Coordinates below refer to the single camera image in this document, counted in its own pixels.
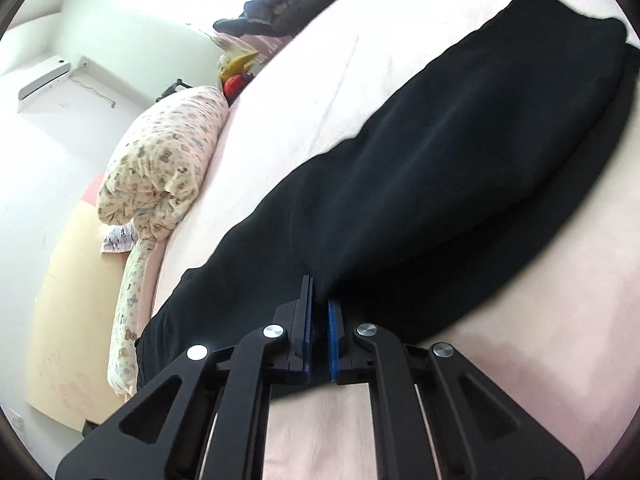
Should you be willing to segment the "black pants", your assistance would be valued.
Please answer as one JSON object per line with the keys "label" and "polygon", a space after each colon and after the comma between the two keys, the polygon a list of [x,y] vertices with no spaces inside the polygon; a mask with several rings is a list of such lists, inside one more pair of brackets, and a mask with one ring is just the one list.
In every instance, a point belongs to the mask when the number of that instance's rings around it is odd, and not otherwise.
{"label": "black pants", "polygon": [[330,302],[408,344],[454,324],[574,214],[620,140],[638,70],[617,18],[513,0],[184,272],[138,340],[139,385],[187,348],[266,325],[304,276],[318,385],[332,378]]}

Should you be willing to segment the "long floral pillow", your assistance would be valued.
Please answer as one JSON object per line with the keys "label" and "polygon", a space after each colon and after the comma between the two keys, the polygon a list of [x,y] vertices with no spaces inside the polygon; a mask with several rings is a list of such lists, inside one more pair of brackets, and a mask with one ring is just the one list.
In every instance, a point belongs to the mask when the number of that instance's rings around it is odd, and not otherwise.
{"label": "long floral pillow", "polygon": [[150,255],[155,248],[152,240],[137,240],[122,274],[111,332],[106,378],[118,396],[130,399],[137,391],[138,364],[136,341],[140,334],[140,311],[144,309],[144,277]]}

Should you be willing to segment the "pink bed blanket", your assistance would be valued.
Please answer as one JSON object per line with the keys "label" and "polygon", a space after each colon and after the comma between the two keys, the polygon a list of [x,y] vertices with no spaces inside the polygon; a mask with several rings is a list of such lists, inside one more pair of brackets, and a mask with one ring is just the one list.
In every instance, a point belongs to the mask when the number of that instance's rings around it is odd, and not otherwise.
{"label": "pink bed blanket", "polygon": [[639,408],[639,42],[616,0],[338,0],[240,97],[171,237],[149,382],[314,279],[455,344],[611,479]]}

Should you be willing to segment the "cream headboard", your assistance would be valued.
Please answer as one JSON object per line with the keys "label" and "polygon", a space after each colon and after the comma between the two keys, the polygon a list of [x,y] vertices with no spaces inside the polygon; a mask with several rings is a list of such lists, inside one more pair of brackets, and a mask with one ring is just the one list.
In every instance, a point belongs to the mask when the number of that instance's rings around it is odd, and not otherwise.
{"label": "cream headboard", "polygon": [[107,362],[125,259],[101,252],[102,240],[96,207],[74,203],[35,301],[25,365],[27,403],[76,431],[122,406]]}

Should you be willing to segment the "purple patterned pillow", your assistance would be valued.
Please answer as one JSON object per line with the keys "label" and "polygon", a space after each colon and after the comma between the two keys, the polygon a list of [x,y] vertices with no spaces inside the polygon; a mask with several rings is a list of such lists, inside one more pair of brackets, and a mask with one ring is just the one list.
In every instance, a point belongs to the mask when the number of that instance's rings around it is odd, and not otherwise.
{"label": "purple patterned pillow", "polygon": [[131,222],[123,226],[108,226],[103,235],[101,252],[104,254],[131,252],[137,240],[138,234]]}

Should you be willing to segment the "rolled floral quilt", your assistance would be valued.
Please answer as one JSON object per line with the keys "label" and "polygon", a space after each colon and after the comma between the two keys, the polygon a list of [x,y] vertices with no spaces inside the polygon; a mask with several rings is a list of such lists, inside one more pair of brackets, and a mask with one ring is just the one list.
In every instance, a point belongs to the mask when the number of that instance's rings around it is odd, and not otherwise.
{"label": "rolled floral quilt", "polygon": [[146,240],[164,240],[200,192],[229,105],[215,86],[166,96],[138,116],[118,142],[98,195],[98,218],[134,225]]}

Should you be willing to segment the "yellow plush toy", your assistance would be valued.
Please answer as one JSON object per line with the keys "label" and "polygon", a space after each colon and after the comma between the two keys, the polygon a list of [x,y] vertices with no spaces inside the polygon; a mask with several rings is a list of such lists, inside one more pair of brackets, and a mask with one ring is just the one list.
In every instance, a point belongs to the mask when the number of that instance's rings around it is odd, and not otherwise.
{"label": "yellow plush toy", "polygon": [[233,103],[253,80],[250,70],[257,55],[254,50],[221,55],[218,62],[220,88],[229,103]]}

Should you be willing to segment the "white air conditioner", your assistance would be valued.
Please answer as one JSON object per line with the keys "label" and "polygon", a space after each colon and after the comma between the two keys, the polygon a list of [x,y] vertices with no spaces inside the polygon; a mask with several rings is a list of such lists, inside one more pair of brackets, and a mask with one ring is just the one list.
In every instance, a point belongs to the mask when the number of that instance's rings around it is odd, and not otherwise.
{"label": "white air conditioner", "polygon": [[22,102],[33,93],[68,74],[72,63],[59,56],[51,56],[32,66],[22,76],[18,86],[17,99]]}

